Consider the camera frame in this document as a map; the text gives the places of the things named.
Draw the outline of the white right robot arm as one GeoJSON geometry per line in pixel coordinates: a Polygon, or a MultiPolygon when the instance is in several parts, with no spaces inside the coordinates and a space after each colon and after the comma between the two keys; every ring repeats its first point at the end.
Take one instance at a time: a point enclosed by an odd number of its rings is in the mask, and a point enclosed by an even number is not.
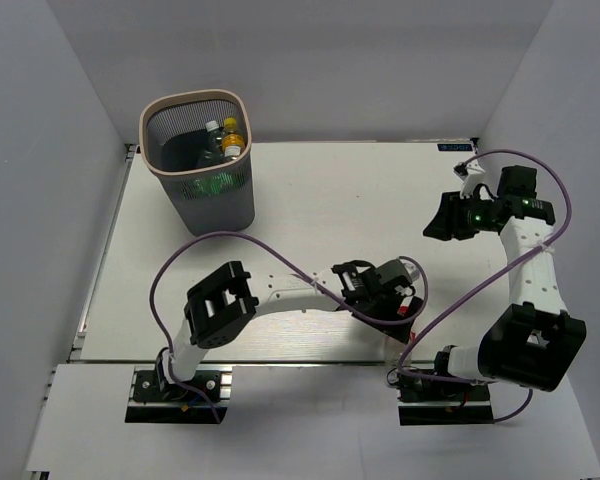
{"type": "Polygon", "coordinates": [[[565,376],[586,338],[583,321],[572,317],[557,283],[549,239],[555,215],[536,193],[537,172],[524,166],[502,169],[497,193],[480,195],[484,171],[475,161],[454,169],[460,190],[445,192],[423,233],[441,241],[467,240],[495,232],[508,261],[509,305],[474,346],[447,345],[434,360],[433,390],[452,399],[471,381],[500,381],[551,392],[565,376]]]}

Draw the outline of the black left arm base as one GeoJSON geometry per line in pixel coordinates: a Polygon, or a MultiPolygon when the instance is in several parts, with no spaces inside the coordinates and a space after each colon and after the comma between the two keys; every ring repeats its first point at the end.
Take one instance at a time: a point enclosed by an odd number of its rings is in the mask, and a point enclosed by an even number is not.
{"type": "Polygon", "coordinates": [[[203,364],[190,382],[211,401],[179,386],[162,391],[154,368],[142,365],[134,369],[125,413],[128,424],[218,425],[228,410],[232,385],[232,367],[203,364]]]}

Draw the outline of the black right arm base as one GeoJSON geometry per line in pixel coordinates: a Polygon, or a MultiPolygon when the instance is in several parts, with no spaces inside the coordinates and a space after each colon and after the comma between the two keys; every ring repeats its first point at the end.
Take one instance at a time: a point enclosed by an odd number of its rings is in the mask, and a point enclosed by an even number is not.
{"type": "Polygon", "coordinates": [[[411,379],[396,368],[387,372],[386,381],[398,393],[401,426],[478,425],[494,420],[487,386],[411,379]]]}

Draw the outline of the clear unlabelled plastic bottle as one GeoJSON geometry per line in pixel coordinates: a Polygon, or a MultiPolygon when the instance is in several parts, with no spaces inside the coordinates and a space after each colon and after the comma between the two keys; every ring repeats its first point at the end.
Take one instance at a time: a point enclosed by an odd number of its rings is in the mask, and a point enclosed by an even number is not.
{"type": "Polygon", "coordinates": [[[223,163],[222,153],[223,131],[216,120],[205,123],[208,134],[207,145],[200,151],[196,163],[197,169],[217,166],[223,163]]]}

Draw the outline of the green Sprite bottle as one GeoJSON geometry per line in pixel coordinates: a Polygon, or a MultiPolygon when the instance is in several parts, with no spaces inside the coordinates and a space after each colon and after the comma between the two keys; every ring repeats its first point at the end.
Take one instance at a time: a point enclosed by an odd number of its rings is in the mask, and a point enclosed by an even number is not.
{"type": "Polygon", "coordinates": [[[221,172],[196,179],[193,183],[194,194],[196,198],[217,196],[241,187],[243,183],[240,175],[221,172]]]}

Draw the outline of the red cap clear bottle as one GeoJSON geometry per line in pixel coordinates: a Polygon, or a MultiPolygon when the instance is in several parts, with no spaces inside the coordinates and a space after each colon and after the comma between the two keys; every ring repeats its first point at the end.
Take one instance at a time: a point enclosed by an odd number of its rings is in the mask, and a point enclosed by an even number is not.
{"type": "Polygon", "coordinates": [[[399,309],[399,320],[408,320],[404,325],[387,327],[385,329],[385,340],[383,344],[384,363],[386,366],[394,367],[401,357],[406,347],[415,338],[412,331],[414,324],[414,314],[417,307],[403,306],[399,309]]]}

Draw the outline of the orange label clear bottle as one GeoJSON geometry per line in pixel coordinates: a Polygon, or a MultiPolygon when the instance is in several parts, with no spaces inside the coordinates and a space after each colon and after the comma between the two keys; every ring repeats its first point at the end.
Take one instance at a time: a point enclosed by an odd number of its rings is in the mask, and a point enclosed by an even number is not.
{"type": "Polygon", "coordinates": [[[237,159],[244,151],[246,142],[242,135],[237,119],[227,117],[223,123],[221,150],[226,161],[237,159]]]}

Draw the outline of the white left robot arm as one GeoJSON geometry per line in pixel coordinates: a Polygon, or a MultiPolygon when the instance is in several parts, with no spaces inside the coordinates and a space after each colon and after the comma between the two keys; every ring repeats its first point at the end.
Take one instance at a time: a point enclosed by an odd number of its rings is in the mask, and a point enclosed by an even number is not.
{"type": "Polygon", "coordinates": [[[171,345],[156,359],[157,387],[171,399],[185,396],[207,353],[234,341],[254,318],[302,310],[347,311],[383,334],[405,343],[427,297],[416,294],[420,272],[392,259],[380,266],[353,260],[306,281],[300,274],[252,275],[230,261],[187,292],[184,319],[171,345]]]}

